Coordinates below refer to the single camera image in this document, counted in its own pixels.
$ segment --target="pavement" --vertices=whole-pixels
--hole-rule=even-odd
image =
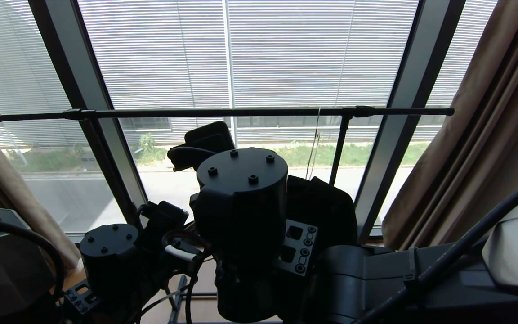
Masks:
[[[411,167],[401,167],[397,171],[375,222],[377,225],[381,224],[411,169]],[[354,199],[363,172],[363,167],[339,168],[335,186]],[[289,173],[304,178],[306,169],[292,168]],[[189,211],[188,221],[193,220],[189,197],[199,191],[195,172],[140,171],[139,174],[148,199],[155,203],[165,200],[179,206]],[[330,175],[330,168],[315,168],[311,176],[328,181]],[[103,224],[125,223],[107,181],[101,173],[37,174],[25,176],[25,181],[35,197],[67,233],[85,233]]]

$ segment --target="beige curtain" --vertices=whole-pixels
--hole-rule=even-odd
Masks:
[[[518,139],[518,1],[500,0],[438,135],[383,220],[403,250],[454,242],[484,214],[477,200]]]
[[[43,235],[59,250],[66,270],[76,267],[79,250],[49,212],[38,203],[27,184],[0,150],[0,208],[13,209],[31,229]]]

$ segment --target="grass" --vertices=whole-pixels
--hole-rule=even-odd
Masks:
[[[403,156],[402,165],[414,165],[429,143],[411,143]],[[131,148],[133,158],[137,166],[154,166],[166,158],[167,150],[153,145],[144,145],[143,150],[137,153],[139,146]],[[284,158],[290,167],[305,167],[311,153],[311,146],[292,145],[279,146],[276,148],[265,148],[274,150]],[[372,145],[345,144],[341,154],[340,166],[365,166],[371,154]],[[15,151],[8,151],[9,160],[19,172],[51,172],[51,171],[79,171],[83,170],[81,157],[84,151],[78,147],[70,147],[59,150],[31,150],[23,153],[27,166],[23,164],[19,154]],[[315,154],[315,166],[331,166],[335,156],[335,145],[319,145]]]

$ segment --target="screw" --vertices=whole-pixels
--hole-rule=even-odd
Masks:
[[[259,177],[252,174],[249,176],[249,184],[254,185],[255,183],[259,182]]]
[[[295,271],[297,271],[298,273],[303,273],[305,272],[305,267],[303,265],[296,265]]]

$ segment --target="white horizontal blind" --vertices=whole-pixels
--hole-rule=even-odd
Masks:
[[[229,0],[237,108],[385,105],[416,8],[406,0]]]
[[[49,59],[27,0],[0,0],[0,113],[48,113],[71,105]],[[0,146],[86,143],[72,121],[0,124]]]
[[[445,61],[433,86],[427,106],[449,106],[455,96],[473,53],[497,0],[467,0],[453,35]]]
[[[80,0],[115,108],[226,108],[220,0]]]

